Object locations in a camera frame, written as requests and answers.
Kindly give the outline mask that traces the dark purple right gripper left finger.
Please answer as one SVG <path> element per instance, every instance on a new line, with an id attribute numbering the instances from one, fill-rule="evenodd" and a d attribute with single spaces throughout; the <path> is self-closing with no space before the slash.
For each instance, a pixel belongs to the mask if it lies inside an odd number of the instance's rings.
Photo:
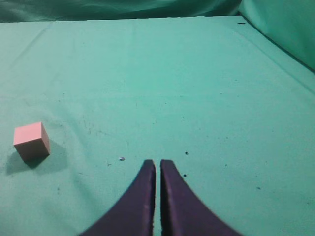
<path id="1" fill-rule="evenodd" d="M 156 168 L 147 159 L 114 206 L 80 235 L 152 236 L 155 198 Z"/>

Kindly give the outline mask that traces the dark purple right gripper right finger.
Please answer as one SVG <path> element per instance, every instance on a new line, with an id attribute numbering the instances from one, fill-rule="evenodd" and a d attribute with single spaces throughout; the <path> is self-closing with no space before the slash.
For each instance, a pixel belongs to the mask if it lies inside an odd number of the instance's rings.
<path id="1" fill-rule="evenodd" d="M 186 184 L 172 160 L 160 162 L 160 211 L 163 236 L 239 236 Z"/>

